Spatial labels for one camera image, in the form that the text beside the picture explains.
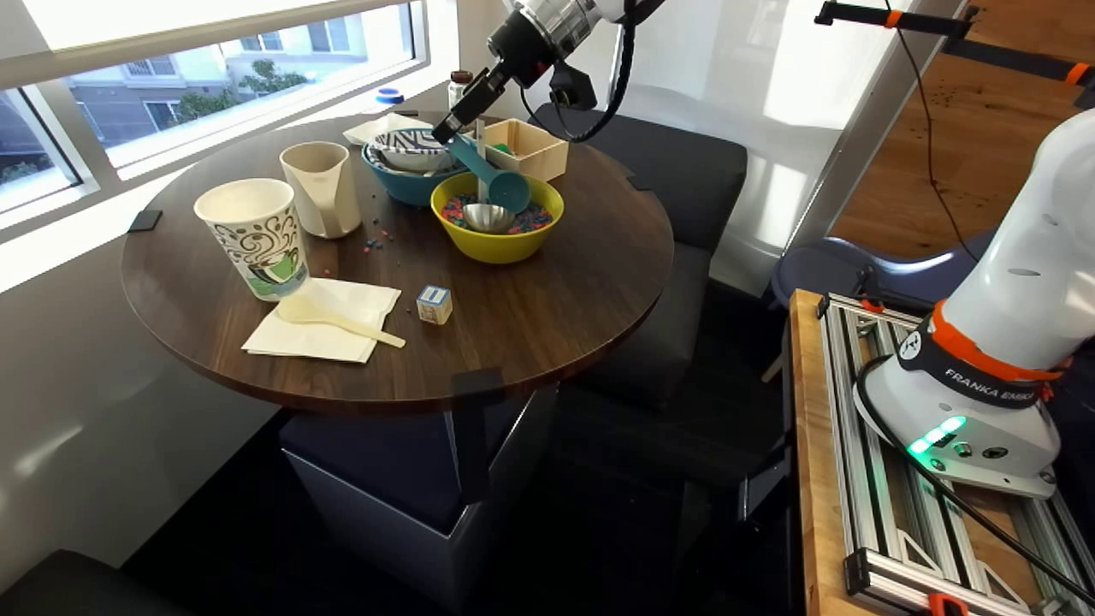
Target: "napkin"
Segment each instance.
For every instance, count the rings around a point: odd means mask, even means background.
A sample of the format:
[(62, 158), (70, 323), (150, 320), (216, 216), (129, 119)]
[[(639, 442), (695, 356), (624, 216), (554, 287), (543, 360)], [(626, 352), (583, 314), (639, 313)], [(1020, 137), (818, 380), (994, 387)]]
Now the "napkin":
[[(361, 320), (362, 327), (383, 329), (383, 320), (396, 304), (396, 287), (356, 284), (356, 282), (331, 282), (331, 276), (310, 276), (295, 295), (310, 295), (331, 313)], [(243, 343), (253, 356), (311, 356), (311, 360), (336, 360), (336, 362), (370, 362), (376, 339), (354, 337), (336, 327), (299, 327), (278, 320), (278, 307), (249, 334)]]
[(403, 129), (403, 127), (432, 127), (424, 119), (415, 119), (415, 118), (401, 118), (401, 112), (383, 112), (370, 125), (356, 125), (349, 129), (343, 129), (343, 137), (354, 145), (354, 146), (370, 146), (376, 133), (389, 133), (389, 129)]

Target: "table top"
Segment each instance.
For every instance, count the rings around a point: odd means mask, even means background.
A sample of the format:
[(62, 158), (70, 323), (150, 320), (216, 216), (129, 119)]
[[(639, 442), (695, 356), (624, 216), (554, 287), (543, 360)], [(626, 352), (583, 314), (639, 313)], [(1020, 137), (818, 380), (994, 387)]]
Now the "table top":
[[(280, 178), (278, 152), (299, 141), (343, 141), (362, 119), (322, 119), (246, 137), (174, 178), (150, 209), (160, 223), (125, 245), (125, 295), (136, 323), (197, 370), (289, 409), (428, 411), (446, 409), (458, 372), (498, 370), (498, 392), (535, 392), (608, 352), (655, 307), (673, 261), (660, 202), (626, 173), (571, 145), (570, 175), (553, 181), (570, 213), (537, 257), (515, 267), (465, 261), (428, 209), (394, 206), (362, 162), (356, 197), (362, 229), (304, 241), (316, 276), (401, 287), (388, 329), (403, 350), (376, 347), (368, 367), (243, 352), (274, 307), (249, 298), (197, 199), (233, 178)], [(452, 291), (450, 327), (419, 323), (415, 298)]]
[[(870, 616), (850, 598), (843, 563), (850, 554), (843, 519), (843, 481), (834, 458), (834, 421), (825, 378), (825, 343), (818, 320), (822, 295), (795, 291), (792, 298), (792, 387), (795, 387), (795, 444), (797, 444), (797, 506), (801, 506), (801, 563), (807, 612)], [(964, 505), (1013, 533), (1011, 497), (956, 485)], [(976, 554), (994, 564), (1034, 607), (1042, 591), (1032, 564), (969, 524)]]

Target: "cushion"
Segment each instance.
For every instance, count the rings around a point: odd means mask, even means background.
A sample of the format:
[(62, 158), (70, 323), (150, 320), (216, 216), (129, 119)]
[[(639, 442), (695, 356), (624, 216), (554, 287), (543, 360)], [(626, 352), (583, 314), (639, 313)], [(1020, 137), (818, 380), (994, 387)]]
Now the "cushion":
[(655, 313), (605, 360), (579, 372), (575, 385), (646, 411), (669, 411), (691, 367), (705, 287), (710, 253), (678, 245), (671, 282)]
[[(488, 409), (491, 456), (521, 409), (523, 396)], [(299, 413), (280, 427), (280, 444), (440, 531), (450, 531), (465, 506), (446, 413)]]
[(1059, 484), (1089, 546), (1095, 546), (1095, 339), (1089, 339), (1050, 396), (1060, 432)]
[[(553, 133), (584, 133), (598, 112), (542, 108), (535, 119)], [(725, 216), (748, 181), (748, 146), (632, 118), (613, 118), (591, 146), (616, 158), (639, 191), (655, 191), (671, 216), (673, 241), (714, 251)]]
[(865, 251), (838, 238), (825, 238), (814, 245), (795, 245), (777, 261), (772, 291), (783, 307), (792, 304), (795, 287), (857, 298), (865, 272), (873, 272), (873, 257)]
[(110, 564), (56, 550), (0, 595), (4, 616), (182, 616), (186, 608), (129, 583)]

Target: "cardboard box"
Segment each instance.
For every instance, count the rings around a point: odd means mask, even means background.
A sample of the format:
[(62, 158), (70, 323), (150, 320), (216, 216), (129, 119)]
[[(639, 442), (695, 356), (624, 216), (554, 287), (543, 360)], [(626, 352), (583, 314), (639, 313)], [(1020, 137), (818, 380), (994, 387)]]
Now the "cardboard box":
[(488, 146), (488, 162), (523, 178), (554, 181), (570, 173), (571, 145), (535, 125), (499, 119), (491, 125), (480, 141)]

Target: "green light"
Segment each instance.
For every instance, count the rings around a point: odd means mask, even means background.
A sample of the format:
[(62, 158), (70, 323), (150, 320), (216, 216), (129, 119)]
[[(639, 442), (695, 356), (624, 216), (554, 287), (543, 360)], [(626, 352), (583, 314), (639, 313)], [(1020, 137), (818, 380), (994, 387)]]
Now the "green light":
[(937, 427), (930, 427), (926, 437), (916, 437), (906, 453), (911, 453), (911, 456), (921, 456), (921, 453), (928, 453), (930, 444), (937, 444), (943, 437), (961, 432), (961, 424), (964, 424), (964, 419), (956, 413), (956, 419), (943, 421)]
[(928, 448), (930, 448), (930, 442), (921, 437), (921, 442), (911, 444), (911, 456), (921, 456), (921, 453), (928, 453)]
[(964, 419), (956, 413), (956, 419), (948, 419), (943, 427), (945, 427), (945, 432), (961, 432), (961, 424), (964, 424)]

